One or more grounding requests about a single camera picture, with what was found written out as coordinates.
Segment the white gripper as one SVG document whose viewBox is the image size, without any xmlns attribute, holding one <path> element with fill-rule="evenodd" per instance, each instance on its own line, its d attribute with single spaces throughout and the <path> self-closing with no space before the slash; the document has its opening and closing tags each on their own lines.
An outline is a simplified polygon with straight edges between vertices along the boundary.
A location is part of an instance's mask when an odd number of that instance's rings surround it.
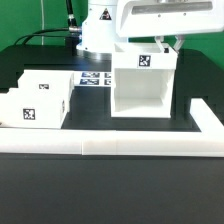
<svg viewBox="0 0 224 224">
<path fill-rule="evenodd" d="M 161 52 L 164 37 L 176 35 L 178 52 L 187 34 L 224 30 L 224 0 L 118 0 L 116 32 L 120 37 L 154 37 Z"/>
</svg>

